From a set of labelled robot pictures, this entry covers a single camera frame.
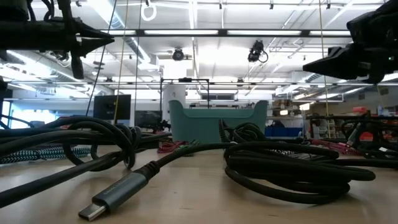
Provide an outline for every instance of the table surface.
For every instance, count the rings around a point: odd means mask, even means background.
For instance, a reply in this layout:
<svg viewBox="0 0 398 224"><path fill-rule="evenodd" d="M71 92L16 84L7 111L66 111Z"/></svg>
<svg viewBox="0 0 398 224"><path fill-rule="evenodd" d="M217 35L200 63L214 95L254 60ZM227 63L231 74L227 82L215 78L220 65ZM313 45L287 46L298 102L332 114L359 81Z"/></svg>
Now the table surface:
<svg viewBox="0 0 398 224"><path fill-rule="evenodd" d="M101 152L116 150L102 148ZM183 157L162 168L149 184L112 215L94 223L397 223L398 172L373 169L376 180L350 183L350 192L328 205L283 202L252 192L223 171L223 151ZM155 150L137 155L140 167L160 158ZM71 167L68 160L0 166L0 191ZM0 223L87 223L78 212L91 198L126 175L124 165L88 172L0 209Z"/></svg>

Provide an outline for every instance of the wooden table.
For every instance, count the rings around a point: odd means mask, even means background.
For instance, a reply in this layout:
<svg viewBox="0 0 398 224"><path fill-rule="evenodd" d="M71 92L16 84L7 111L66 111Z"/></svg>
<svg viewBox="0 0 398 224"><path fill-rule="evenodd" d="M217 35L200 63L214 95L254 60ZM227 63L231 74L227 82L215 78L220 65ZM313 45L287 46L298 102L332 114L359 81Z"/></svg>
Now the wooden table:
<svg viewBox="0 0 398 224"><path fill-rule="evenodd" d="M137 155L140 167L160 155ZM6 190L71 167L68 160L39 161L0 167L0 190ZM350 183L349 194L328 205L301 205L259 195L230 180L223 171L222 151L183 157L164 167L147 187L112 215L94 223L398 223L398 171L373 169L371 182ZM63 184L0 209L0 223L87 223L78 212L91 197L126 172L119 164L88 172Z"/></svg>

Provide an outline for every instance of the white ring hook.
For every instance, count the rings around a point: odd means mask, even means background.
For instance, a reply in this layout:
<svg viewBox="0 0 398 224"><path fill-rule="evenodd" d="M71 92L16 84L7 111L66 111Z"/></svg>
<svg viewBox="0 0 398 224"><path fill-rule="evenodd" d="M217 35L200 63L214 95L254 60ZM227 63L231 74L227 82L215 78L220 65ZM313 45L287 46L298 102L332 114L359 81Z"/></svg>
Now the white ring hook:
<svg viewBox="0 0 398 224"><path fill-rule="evenodd" d="M157 14L156 6L151 4L150 0L148 0L148 3L149 3L149 6L141 7L141 18L144 21L151 21L151 20L155 19L156 14ZM152 8L152 10L153 10L152 15L150 17L145 16L145 9L148 9L148 8Z"/></svg>

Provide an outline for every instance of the teal plastic bin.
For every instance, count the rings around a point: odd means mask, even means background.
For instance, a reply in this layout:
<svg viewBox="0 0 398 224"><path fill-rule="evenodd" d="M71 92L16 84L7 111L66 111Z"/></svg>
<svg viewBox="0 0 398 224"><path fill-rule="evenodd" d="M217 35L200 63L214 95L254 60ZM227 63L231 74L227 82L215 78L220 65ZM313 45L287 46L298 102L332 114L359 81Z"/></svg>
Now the teal plastic bin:
<svg viewBox="0 0 398 224"><path fill-rule="evenodd" d="M251 122L265 130L268 101L259 101L254 109L184 109L177 100L169 101L170 121L174 141L199 140L201 143L221 142L218 120L229 127Z"/></svg>

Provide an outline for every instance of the metal connector plug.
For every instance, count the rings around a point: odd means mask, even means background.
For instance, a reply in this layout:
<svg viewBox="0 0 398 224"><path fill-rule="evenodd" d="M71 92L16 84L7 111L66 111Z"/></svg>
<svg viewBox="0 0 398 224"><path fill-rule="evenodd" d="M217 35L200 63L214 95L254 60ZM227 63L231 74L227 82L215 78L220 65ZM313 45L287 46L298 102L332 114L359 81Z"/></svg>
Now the metal connector plug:
<svg viewBox="0 0 398 224"><path fill-rule="evenodd" d="M79 217L88 220L89 222L94 220L96 217L101 215L106 211L105 206L96 205L92 203L91 205L87 206L85 209L79 212Z"/></svg>

